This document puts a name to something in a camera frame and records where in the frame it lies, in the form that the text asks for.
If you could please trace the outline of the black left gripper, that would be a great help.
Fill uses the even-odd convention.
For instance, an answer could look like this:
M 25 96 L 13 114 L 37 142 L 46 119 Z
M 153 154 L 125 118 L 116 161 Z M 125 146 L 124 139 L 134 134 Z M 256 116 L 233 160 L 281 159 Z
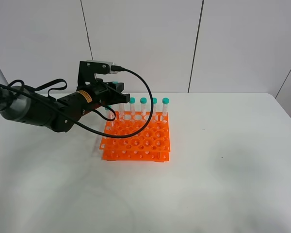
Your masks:
M 113 84 L 93 78 L 91 82 L 78 78 L 75 97 L 75 116 L 82 117 L 99 107 L 130 102 L 130 94 L 123 94 L 124 83 Z

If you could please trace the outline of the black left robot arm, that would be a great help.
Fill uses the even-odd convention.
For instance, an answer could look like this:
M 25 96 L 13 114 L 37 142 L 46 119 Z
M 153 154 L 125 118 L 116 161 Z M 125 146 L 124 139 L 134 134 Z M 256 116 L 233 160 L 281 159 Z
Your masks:
M 62 81 L 56 79 L 37 88 L 27 86 L 23 81 L 19 81 L 20 86 L 0 84 L 1 116 L 6 120 L 47 127 L 62 133 L 99 107 L 130 101 L 130 95 L 123 93 L 124 83 L 105 83 L 102 79 L 79 84 L 74 93 L 59 99 L 38 93 L 43 89 L 55 90 L 54 85 Z

